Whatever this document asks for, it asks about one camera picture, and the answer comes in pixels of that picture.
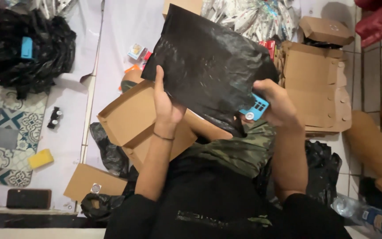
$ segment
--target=black shirt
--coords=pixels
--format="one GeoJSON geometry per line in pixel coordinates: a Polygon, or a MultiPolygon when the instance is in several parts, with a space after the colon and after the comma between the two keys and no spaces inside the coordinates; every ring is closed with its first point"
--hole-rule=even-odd
{"type": "Polygon", "coordinates": [[[112,212],[104,239],[351,238],[340,217],[303,194],[283,210],[251,179],[205,159],[173,160],[157,202],[136,194],[112,212]]]}

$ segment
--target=person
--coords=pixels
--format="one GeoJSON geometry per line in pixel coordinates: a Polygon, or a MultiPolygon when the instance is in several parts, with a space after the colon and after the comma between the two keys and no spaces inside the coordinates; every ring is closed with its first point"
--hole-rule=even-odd
{"type": "Polygon", "coordinates": [[[305,195],[304,123],[286,90],[270,79],[255,81],[253,88],[270,106],[263,119],[244,124],[246,138],[196,143],[169,163],[186,108],[168,97],[157,66],[154,136],[135,195],[112,212],[105,239],[351,238],[333,210],[305,195]],[[252,184],[272,154],[282,210],[252,184]]]}

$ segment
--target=blue patterned rug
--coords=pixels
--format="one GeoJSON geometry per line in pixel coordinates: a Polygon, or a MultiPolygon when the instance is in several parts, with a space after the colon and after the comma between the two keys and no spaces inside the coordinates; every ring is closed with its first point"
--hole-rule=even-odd
{"type": "Polygon", "coordinates": [[[0,86],[0,184],[26,187],[32,178],[27,159],[38,147],[48,95],[16,96],[0,86]]]}

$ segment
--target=clear plastic packaging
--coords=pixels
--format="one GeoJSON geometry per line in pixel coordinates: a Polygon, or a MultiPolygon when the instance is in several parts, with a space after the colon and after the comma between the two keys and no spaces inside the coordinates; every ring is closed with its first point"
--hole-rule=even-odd
{"type": "Polygon", "coordinates": [[[201,16],[255,42],[291,40],[300,13],[292,0],[204,0],[201,16]]]}
{"type": "Polygon", "coordinates": [[[382,210],[371,207],[363,202],[337,193],[337,198],[331,205],[339,215],[349,218],[360,226],[365,226],[382,237],[382,210]]]}

